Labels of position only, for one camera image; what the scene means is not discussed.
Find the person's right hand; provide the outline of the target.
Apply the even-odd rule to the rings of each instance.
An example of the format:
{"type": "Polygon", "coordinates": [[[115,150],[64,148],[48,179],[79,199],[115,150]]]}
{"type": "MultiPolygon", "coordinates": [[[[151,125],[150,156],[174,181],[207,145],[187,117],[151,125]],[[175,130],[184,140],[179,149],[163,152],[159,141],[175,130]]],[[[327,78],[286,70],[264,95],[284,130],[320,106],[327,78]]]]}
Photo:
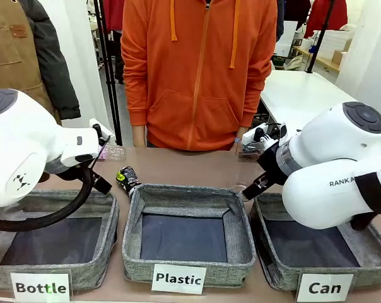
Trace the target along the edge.
{"type": "Polygon", "coordinates": [[[136,148],[146,147],[145,125],[132,126],[132,142],[136,148]]]}

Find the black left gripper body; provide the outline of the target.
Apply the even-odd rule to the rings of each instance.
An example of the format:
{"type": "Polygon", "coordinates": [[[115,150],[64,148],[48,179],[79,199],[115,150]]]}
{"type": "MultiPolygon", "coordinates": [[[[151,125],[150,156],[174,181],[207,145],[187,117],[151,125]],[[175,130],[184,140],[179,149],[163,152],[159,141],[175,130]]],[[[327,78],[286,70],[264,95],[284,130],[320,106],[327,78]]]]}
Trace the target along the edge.
{"type": "Polygon", "coordinates": [[[47,165],[47,173],[54,174],[65,181],[93,182],[93,174],[90,168],[81,164],[73,167],[47,165]]]}

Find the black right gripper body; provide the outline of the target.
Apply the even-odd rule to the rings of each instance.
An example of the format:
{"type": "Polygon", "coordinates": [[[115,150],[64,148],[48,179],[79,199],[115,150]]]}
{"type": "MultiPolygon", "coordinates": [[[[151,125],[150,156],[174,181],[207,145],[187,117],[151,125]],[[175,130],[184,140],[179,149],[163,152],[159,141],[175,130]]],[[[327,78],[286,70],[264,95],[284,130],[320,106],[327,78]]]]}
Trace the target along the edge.
{"type": "Polygon", "coordinates": [[[259,187],[271,187],[275,184],[283,186],[288,176],[280,169],[276,160],[276,152],[279,148],[278,140],[272,138],[261,138],[263,153],[257,159],[257,163],[262,167],[264,173],[256,180],[259,187]]]}

